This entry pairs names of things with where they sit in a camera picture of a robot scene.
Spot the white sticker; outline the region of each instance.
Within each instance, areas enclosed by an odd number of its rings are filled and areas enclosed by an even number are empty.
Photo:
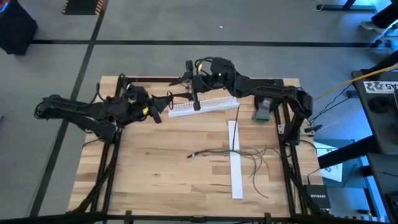
[[[398,88],[398,82],[371,81],[363,82],[366,93],[394,93]]]

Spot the wooden tabletop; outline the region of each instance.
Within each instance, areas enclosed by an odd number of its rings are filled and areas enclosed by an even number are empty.
[[[102,77],[100,92],[113,96],[117,77]],[[285,85],[299,86],[296,78],[284,79]],[[183,93],[183,86],[168,83],[136,83],[149,94],[166,95],[166,91]],[[200,100],[230,96],[225,90],[200,94]],[[252,120],[253,97],[239,99],[239,142],[242,151],[254,152],[272,148],[279,152],[279,143],[273,113],[267,123]],[[176,98],[175,104],[186,103]],[[214,111],[185,117],[169,118],[168,108],[161,114],[162,123],[155,124],[148,117],[132,123],[122,133],[109,214],[123,215],[131,210],[135,215],[203,215],[221,217],[262,217],[269,212],[273,217],[289,217],[282,163],[279,155],[267,150],[264,164],[256,174],[257,189],[268,198],[260,196],[253,187],[250,174],[254,163],[241,158],[243,199],[231,199],[231,179],[228,155],[196,156],[189,154],[204,149],[228,148],[228,121],[235,120],[237,109]],[[88,134],[86,142],[94,140]],[[103,150],[102,142],[88,144],[81,154],[69,209],[86,197],[95,184],[98,164]],[[319,168],[317,156],[311,145],[302,142],[297,154],[304,184],[307,175]],[[320,172],[310,176],[312,184],[322,184]]]

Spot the green object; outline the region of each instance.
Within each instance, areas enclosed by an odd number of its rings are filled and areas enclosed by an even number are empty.
[[[269,106],[271,105],[271,100],[264,98],[262,102],[259,102],[259,109],[254,112],[253,120],[259,122],[269,121]]]

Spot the white strip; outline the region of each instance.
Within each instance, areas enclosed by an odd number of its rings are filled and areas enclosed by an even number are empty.
[[[229,150],[239,151],[238,124],[236,124],[236,130],[234,130],[235,122],[236,121],[228,121]],[[232,199],[243,199],[241,155],[235,152],[230,152],[229,164],[231,166]]]
[[[369,81],[363,82],[366,93],[394,93],[398,89],[398,82]]]
[[[210,111],[227,110],[237,108],[239,103],[235,97],[217,98],[213,100],[203,100],[200,102],[200,110],[193,110],[193,102],[174,105],[169,111],[169,117],[186,116],[191,114],[206,113]]]

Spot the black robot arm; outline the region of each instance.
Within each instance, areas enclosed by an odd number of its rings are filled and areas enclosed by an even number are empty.
[[[211,74],[202,70],[203,62],[210,62]],[[234,64],[224,58],[207,57],[195,62],[196,74],[192,61],[186,62],[187,71],[170,85],[188,83],[193,96],[194,110],[200,110],[197,93],[224,88],[231,96],[242,98],[257,96],[272,99],[271,110],[278,107],[284,100],[290,105],[294,117],[289,125],[285,125],[284,140],[292,145],[299,144],[299,131],[303,121],[312,115],[312,97],[301,88],[278,85],[273,80],[254,80],[236,71]]]
[[[143,87],[124,84],[124,79],[124,75],[119,77],[124,89],[121,96],[104,99],[99,94],[100,86],[97,84],[96,95],[90,103],[50,95],[37,105],[34,115],[37,119],[64,119],[84,131],[92,131],[107,142],[114,141],[119,128],[143,121],[148,116],[153,117],[156,123],[161,123],[159,114],[173,102],[173,94],[150,97]],[[94,103],[97,96],[102,102]]]

